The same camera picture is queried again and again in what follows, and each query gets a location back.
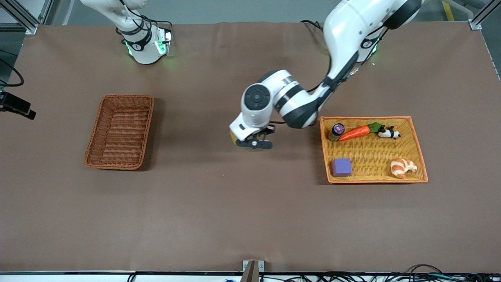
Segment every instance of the gray floor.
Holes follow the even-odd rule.
[[[340,0],[149,0],[141,13],[152,19],[174,24],[212,24],[219,22],[299,22],[309,19],[322,22]],[[451,8],[454,20],[464,21],[464,13]],[[429,0],[415,21],[447,21],[442,1]],[[98,12],[79,0],[59,0],[53,17],[55,25],[110,25]],[[501,8],[483,24],[483,35],[493,61],[501,66]],[[0,49],[18,53],[23,33],[0,33]],[[0,58],[14,63],[15,57],[0,53]],[[10,70],[0,67],[0,79],[6,80]]]

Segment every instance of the yellow wicker basket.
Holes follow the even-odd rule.
[[[395,139],[381,138],[370,133],[346,141],[332,142],[327,139],[329,131],[336,123],[342,123],[346,131],[362,125],[378,122],[386,126],[394,126],[401,137]],[[426,167],[416,131],[410,116],[379,116],[379,117],[320,117],[320,133],[324,151],[327,179],[331,184],[355,183],[418,183],[428,182]],[[332,175],[333,159],[349,158],[352,174],[347,177]],[[390,163],[395,158],[410,159],[417,165],[417,172],[406,173],[407,179],[394,176]]]

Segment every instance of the black and white toy animal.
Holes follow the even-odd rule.
[[[397,139],[397,137],[400,137],[400,132],[394,131],[393,126],[390,126],[387,129],[384,129],[384,125],[382,125],[379,128],[379,130],[377,131],[377,135],[381,138]]]

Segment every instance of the basket rim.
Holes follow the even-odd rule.
[[[144,134],[145,134],[145,137],[143,139],[144,141],[143,141],[143,144],[141,144],[141,154],[139,157],[139,161],[137,164],[131,164],[131,165],[130,164],[93,165],[93,164],[89,163],[89,154],[91,151],[92,143],[94,142],[94,138],[96,136],[97,125],[98,125],[99,118],[101,117],[101,114],[102,114],[103,105],[104,105],[106,100],[108,100],[110,98],[116,98],[116,97],[118,97],[118,98],[145,98],[151,102],[151,105],[149,106],[149,109],[148,109],[148,122],[146,123],[146,129],[144,132]],[[143,164],[143,161],[144,161],[146,144],[148,141],[151,119],[153,116],[154,104],[155,104],[155,99],[152,96],[145,95],[145,94],[108,94],[108,95],[103,96],[103,98],[101,98],[101,101],[99,102],[99,106],[98,106],[97,114],[96,114],[96,119],[94,120],[94,125],[92,127],[91,137],[89,139],[89,143],[87,144],[87,149],[85,150],[84,165],[87,168],[91,168],[91,169],[108,169],[108,170],[136,170],[136,169],[140,168],[141,165]]]
[[[384,179],[384,180],[332,180],[330,177],[330,169],[329,169],[329,160],[327,159],[327,156],[325,154],[326,150],[326,138],[323,137],[324,130],[325,130],[325,125],[324,121],[326,120],[331,120],[331,119],[404,119],[409,123],[409,126],[412,130],[412,138],[414,139],[414,142],[416,143],[417,147],[417,152],[419,155],[419,161],[421,162],[421,170],[423,171],[423,179],[418,179],[418,180],[411,180],[411,179],[399,179],[395,178],[392,180]],[[428,173],[426,172],[426,165],[424,163],[424,158],[423,158],[423,153],[421,151],[421,145],[419,144],[419,141],[417,139],[417,133],[416,129],[414,128],[414,124],[412,123],[412,118],[409,115],[395,115],[395,116],[321,116],[320,117],[320,139],[322,140],[322,154],[324,155],[324,164],[325,164],[325,170],[327,173],[327,181],[329,184],[371,184],[371,183],[384,183],[384,184],[390,184],[390,183],[425,183],[428,182]]]

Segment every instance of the wicker basket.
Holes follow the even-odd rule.
[[[101,100],[85,166],[135,170],[144,159],[154,100],[148,95],[106,95]]]
[[[349,131],[373,122],[386,126],[393,125],[401,137],[394,140],[370,133],[368,136],[346,141],[332,142],[327,139],[329,131],[336,123],[342,123],[345,130]],[[428,182],[423,155],[410,116],[323,116],[320,118],[320,133],[327,179],[331,184]],[[347,177],[334,177],[332,161],[341,158],[350,159],[353,172]],[[412,160],[418,167],[417,172],[407,172],[407,179],[397,178],[390,170],[390,163],[395,158]]]

